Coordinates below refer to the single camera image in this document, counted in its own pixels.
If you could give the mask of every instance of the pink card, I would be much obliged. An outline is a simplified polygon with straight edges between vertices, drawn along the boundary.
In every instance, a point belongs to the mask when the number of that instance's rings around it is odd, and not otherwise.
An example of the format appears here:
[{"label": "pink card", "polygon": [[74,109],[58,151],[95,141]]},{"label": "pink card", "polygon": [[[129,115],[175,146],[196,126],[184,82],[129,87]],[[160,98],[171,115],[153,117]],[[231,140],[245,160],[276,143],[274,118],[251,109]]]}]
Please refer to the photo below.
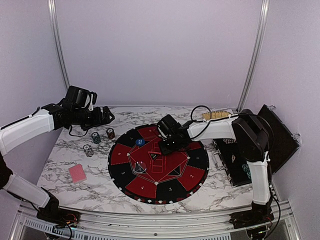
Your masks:
[{"label": "pink card", "polygon": [[69,168],[69,173],[74,184],[80,183],[87,179],[84,169],[81,164],[77,164]]}]

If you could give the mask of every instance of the white robotic arm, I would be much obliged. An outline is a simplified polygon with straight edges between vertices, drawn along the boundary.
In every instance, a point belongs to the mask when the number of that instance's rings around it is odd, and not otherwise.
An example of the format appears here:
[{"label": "white robotic arm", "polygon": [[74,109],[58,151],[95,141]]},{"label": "white robotic arm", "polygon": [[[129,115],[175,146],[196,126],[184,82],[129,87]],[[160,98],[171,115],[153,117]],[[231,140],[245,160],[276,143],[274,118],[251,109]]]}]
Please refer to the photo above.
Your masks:
[{"label": "white robotic arm", "polygon": [[164,155],[187,148],[192,141],[206,139],[234,139],[239,151],[247,160],[253,187],[251,212],[233,213],[235,221],[243,221],[242,227],[259,224],[271,212],[271,194],[268,180],[268,150],[271,133],[257,116],[249,110],[209,121],[187,121],[184,125],[167,115],[157,123],[164,139],[159,147]]},{"label": "white robotic arm", "polygon": [[0,189],[38,206],[41,219],[59,223],[69,212],[58,209],[59,201],[51,193],[10,170],[3,157],[20,144],[61,127],[69,129],[72,125],[80,125],[87,131],[109,124],[115,119],[114,115],[107,106],[93,108],[96,99],[96,93],[70,86],[66,97],[58,104],[38,108],[35,113],[0,129]]}]

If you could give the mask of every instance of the round game mat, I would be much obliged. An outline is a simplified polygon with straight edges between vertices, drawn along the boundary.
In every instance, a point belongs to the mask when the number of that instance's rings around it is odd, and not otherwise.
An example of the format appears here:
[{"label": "round game mat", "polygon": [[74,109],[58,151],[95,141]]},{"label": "round game mat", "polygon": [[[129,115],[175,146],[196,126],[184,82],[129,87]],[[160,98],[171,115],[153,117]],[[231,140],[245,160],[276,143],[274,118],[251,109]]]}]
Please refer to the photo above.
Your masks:
[{"label": "round game mat", "polygon": [[162,155],[155,124],[131,129],[112,146],[108,170],[128,197],[147,204],[172,204],[194,194],[204,183],[209,158],[201,142]]}]

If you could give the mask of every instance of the marble surface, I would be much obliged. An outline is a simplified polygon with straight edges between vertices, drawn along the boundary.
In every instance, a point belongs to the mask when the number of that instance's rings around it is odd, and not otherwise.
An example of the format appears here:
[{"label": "marble surface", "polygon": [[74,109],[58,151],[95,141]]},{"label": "marble surface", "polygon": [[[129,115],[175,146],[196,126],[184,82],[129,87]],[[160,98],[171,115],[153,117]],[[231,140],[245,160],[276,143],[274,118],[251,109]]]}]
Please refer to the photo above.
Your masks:
[{"label": "marble surface", "polygon": [[[114,107],[111,111],[115,120],[109,125],[90,129],[84,137],[70,136],[64,129],[45,164],[38,186],[53,193],[61,206],[112,213],[186,213],[249,205],[252,201],[251,184],[232,187],[225,171],[215,168],[213,147],[209,142],[204,142],[210,162],[207,179],[187,199],[166,205],[147,204],[126,196],[114,185],[108,172],[108,154],[115,141],[108,139],[107,128],[113,128],[119,137],[137,126],[156,123],[166,114],[184,123],[190,119],[191,110],[190,107]],[[93,143],[93,132],[100,134],[100,144]],[[83,134],[79,127],[74,127],[72,133]],[[92,157],[87,157],[83,151],[86,144],[94,150]],[[69,168],[76,164],[82,164],[86,180],[75,184]]]}]

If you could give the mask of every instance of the black case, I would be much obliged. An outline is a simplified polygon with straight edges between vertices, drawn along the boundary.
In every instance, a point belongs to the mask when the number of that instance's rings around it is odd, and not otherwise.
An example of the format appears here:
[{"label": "black case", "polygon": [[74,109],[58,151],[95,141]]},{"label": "black case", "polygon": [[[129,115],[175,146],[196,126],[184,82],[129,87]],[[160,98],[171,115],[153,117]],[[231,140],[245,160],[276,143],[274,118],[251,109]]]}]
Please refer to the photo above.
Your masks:
[{"label": "black case", "polygon": [[[263,105],[258,115],[270,124],[274,133],[274,143],[269,151],[269,158],[271,159],[269,164],[274,174],[291,158],[300,145],[268,106]],[[230,178],[231,184],[235,187],[250,184],[249,166],[247,161],[241,157],[237,143],[228,139],[215,139],[215,142],[216,148],[221,152],[221,160],[226,167],[225,171]]]}]

